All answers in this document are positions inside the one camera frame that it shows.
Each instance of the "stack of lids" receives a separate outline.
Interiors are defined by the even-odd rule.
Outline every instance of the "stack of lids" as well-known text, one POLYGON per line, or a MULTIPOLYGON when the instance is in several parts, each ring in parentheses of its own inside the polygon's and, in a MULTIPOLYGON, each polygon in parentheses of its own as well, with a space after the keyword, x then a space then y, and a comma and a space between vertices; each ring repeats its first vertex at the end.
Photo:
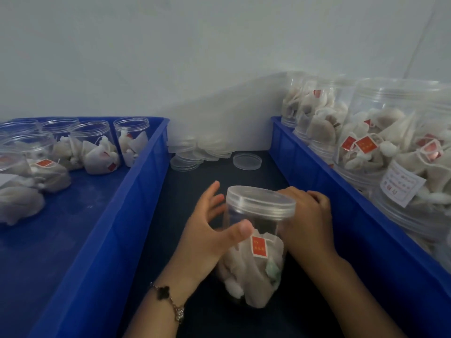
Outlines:
POLYGON ((181 172, 192 171, 204 161, 228 159, 235 151, 233 144, 217 137, 172 139, 167 146, 169 153, 175 153, 171 168, 181 172))

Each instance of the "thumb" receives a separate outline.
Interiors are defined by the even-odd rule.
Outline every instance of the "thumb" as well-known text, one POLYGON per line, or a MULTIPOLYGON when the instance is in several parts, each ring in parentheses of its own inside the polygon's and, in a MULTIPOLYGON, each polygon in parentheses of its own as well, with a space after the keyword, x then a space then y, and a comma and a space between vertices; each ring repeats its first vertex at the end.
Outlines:
POLYGON ((218 233, 218 245, 222 252, 226 252, 229 248, 237 245, 241 241, 249 238, 254 231, 252 223, 247 219, 231 225, 226 230, 218 233))

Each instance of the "person's left hand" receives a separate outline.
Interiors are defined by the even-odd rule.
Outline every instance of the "person's left hand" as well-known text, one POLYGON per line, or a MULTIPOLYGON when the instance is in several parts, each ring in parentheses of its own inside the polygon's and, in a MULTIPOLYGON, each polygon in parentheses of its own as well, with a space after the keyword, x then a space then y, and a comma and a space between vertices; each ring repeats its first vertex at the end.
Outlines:
POLYGON ((157 286, 169 286, 174 303, 181 306, 207 277, 227 250, 253 233, 250 221, 242 220, 217 232, 208 224, 226 209, 224 195, 215 193, 215 181, 202 194, 189 217, 171 260, 155 281, 157 286))

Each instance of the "hand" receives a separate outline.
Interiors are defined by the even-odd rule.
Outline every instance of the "hand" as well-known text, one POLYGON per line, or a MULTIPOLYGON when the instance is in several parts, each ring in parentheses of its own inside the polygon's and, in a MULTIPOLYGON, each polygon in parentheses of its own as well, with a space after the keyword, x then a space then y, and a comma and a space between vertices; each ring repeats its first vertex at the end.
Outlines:
POLYGON ((308 273, 338 256, 329 198, 319 192, 304 192, 295 187, 278 192, 296 200, 295 215, 280 226, 280 235, 301 267, 308 273))
POLYGON ((208 224, 226 209, 224 195, 215 193, 215 181, 202 194, 189 217, 177 249, 156 280, 157 286, 169 286, 174 303, 181 306, 207 277, 227 250, 249 238, 253 233, 250 221, 242 220, 217 232, 208 224))

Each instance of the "white paper label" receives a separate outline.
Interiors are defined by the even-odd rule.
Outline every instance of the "white paper label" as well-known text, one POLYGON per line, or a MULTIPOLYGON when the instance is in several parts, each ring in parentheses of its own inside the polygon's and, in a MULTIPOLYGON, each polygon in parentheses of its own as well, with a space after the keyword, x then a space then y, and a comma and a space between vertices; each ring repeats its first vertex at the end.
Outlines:
POLYGON ((0 187, 17 177, 17 174, 0 173, 0 187))
POLYGON ((381 180, 381 189, 395 203, 406 207, 426 179, 409 172, 392 160, 381 180))

